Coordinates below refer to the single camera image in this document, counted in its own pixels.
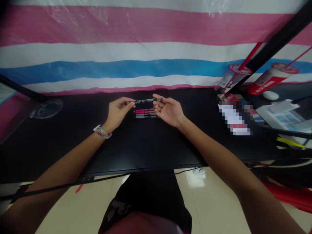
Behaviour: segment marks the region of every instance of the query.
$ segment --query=wrist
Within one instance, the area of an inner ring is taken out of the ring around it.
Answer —
[[[102,125],[102,128],[103,130],[105,130],[107,133],[112,133],[116,128],[110,124],[110,123],[107,123],[105,122],[103,125]]]
[[[182,132],[182,130],[184,129],[184,127],[185,127],[185,125],[186,125],[186,123],[187,123],[187,121],[189,121],[189,119],[188,119],[185,115],[183,115],[183,117],[179,119],[178,125],[177,125],[176,128],[177,128],[180,132]]]

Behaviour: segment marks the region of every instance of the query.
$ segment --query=forearm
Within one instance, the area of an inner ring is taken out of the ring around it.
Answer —
[[[227,148],[213,140],[189,119],[178,129],[192,142],[211,169],[236,193],[265,186]]]
[[[34,191],[76,181],[104,138],[93,133],[45,171],[28,189]],[[1,217],[12,233],[34,233],[46,214],[68,190],[58,189],[18,199]]]
[[[235,192],[252,234],[304,233],[273,194],[233,153],[186,118],[178,129]]]

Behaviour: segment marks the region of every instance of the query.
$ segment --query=pen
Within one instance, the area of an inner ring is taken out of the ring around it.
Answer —
[[[145,100],[138,100],[135,101],[135,104],[144,103],[144,102],[151,102],[151,101],[161,101],[161,98],[152,98],[152,99],[145,99]]]
[[[153,116],[153,115],[156,115],[155,113],[154,114],[133,114],[133,116]]]
[[[159,118],[157,115],[152,115],[152,116],[133,116],[133,118],[136,119],[148,119],[148,118]]]
[[[154,111],[138,111],[138,112],[133,112],[134,114],[152,114]]]
[[[151,109],[140,109],[140,110],[134,110],[133,112],[140,112],[140,111],[153,111],[154,108]]]

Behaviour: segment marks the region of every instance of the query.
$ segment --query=bracelet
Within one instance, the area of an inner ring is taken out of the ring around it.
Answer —
[[[99,124],[98,126],[96,126],[93,131],[95,131],[97,134],[99,134],[101,137],[108,139],[111,137],[111,133],[107,133]]]

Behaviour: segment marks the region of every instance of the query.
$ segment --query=white mouse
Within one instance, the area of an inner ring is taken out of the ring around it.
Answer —
[[[263,92],[262,95],[264,98],[271,100],[271,101],[274,101],[280,97],[277,93],[274,93],[272,91],[265,91]]]

